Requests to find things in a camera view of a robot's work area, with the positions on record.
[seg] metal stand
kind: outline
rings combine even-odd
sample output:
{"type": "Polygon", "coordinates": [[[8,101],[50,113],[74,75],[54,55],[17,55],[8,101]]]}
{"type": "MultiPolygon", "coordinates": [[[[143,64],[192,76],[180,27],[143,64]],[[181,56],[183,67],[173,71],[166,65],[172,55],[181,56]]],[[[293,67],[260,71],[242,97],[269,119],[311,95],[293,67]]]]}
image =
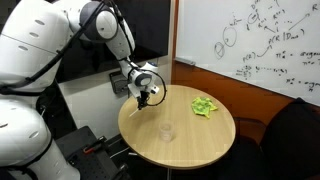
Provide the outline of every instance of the metal stand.
{"type": "Polygon", "coordinates": [[[171,174],[172,174],[172,170],[170,168],[168,168],[167,171],[167,180],[171,180],[171,174]]]}

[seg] clear plastic cup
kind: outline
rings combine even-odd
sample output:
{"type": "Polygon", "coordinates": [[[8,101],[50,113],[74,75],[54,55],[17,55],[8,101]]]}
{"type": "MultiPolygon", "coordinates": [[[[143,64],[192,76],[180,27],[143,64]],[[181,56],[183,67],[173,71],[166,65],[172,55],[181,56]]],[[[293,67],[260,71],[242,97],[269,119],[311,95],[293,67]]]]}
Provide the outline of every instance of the clear plastic cup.
{"type": "Polygon", "coordinates": [[[170,142],[173,138],[173,123],[170,121],[164,121],[159,124],[160,139],[166,142],[170,142]]]}

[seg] green cloth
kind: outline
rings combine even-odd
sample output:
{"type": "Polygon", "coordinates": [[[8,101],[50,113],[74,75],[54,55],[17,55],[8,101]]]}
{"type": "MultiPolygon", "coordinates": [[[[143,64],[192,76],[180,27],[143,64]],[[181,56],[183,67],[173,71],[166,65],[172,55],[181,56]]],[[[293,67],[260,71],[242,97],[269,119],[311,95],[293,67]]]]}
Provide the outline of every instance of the green cloth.
{"type": "Polygon", "coordinates": [[[192,101],[192,109],[195,114],[206,116],[210,118],[210,111],[218,108],[212,104],[211,99],[205,97],[197,97],[192,101]]]}

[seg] round table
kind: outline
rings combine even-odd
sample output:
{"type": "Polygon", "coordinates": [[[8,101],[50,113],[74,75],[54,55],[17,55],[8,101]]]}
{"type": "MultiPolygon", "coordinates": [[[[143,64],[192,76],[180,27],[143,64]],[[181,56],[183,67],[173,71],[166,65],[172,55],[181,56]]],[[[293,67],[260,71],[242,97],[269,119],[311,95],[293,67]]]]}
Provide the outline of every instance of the round table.
{"type": "MultiPolygon", "coordinates": [[[[149,104],[161,100],[163,88],[151,95],[149,104]]],[[[130,116],[137,101],[129,98],[119,112],[119,129],[125,142],[138,155],[170,169],[195,169],[214,163],[231,147],[235,124],[228,109],[217,99],[200,90],[167,85],[167,97],[158,106],[148,106],[130,116]],[[210,118],[194,114],[191,104],[196,97],[208,97],[218,110],[210,118]],[[174,136],[170,142],[159,137],[159,124],[171,121],[174,136]]]]}

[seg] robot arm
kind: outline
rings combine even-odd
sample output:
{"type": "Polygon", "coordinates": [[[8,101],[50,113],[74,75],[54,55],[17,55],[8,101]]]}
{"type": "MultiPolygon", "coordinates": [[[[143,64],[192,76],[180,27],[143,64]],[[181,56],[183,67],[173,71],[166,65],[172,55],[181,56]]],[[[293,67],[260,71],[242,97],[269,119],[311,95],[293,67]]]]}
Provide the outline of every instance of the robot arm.
{"type": "Polygon", "coordinates": [[[22,1],[10,16],[2,32],[0,46],[8,47],[9,44],[12,47],[0,50],[0,54],[8,55],[7,62],[12,64],[0,60],[0,64],[3,65],[3,69],[0,70],[0,94],[38,96],[52,83],[58,62],[72,44],[72,40],[80,38],[95,43],[106,43],[118,59],[123,75],[131,82],[128,87],[138,100],[138,108],[147,106],[149,93],[155,94],[159,91],[154,84],[158,76],[157,67],[153,63],[146,63],[139,68],[130,61],[129,56],[133,53],[135,44],[117,6],[112,1],[107,4],[91,0],[61,0],[54,2],[54,5],[56,8],[40,0],[28,3],[22,1]],[[35,7],[41,9],[39,14],[37,12],[25,16],[35,7]],[[26,30],[17,30],[17,26],[23,21],[30,24],[26,30]],[[70,38],[69,29],[73,36],[71,35],[71,40],[66,43],[70,38]],[[46,65],[41,69],[39,63],[46,65]]]}
{"type": "Polygon", "coordinates": [[[130,61],[134,41],[114,3],[21,0],[0,35],[0,167],[27,166],[39,179],[80,178],[64,160],[42,117],[29,106],[53,82],[60,59],[78,38],[106,43],[130,80],[138,109],[148,105],[150,93],[159,91],[154,84],[157,67],[147,63],[140,68],[130,61]],[[11,100],[20,96],[35,99],[28,105],[11,100]]]}
{"type": "MultiPolygon", "coordinates": [[[[88,0],[77,3],[77,8],[66,8],[71,29],[74,32],[80,29],[79,24],[83,24],[99,4],[96,1],[88,0]]],[[[129,57],[134,51],[135,43],[126,21],[113,1],[109,1],[108,6],[105,5],[102,8],[96,20],[88,26],[81,38],[92,42],[106,43],[119,61],[122,74],[130,81],[128,88],[138,101],[138,109],[147,106],[149,93],[156,94],[159,91],[159,88],[154,84],[157,77],[157,66],[148,62],[140,68],[131,62],[129,57]]]]}

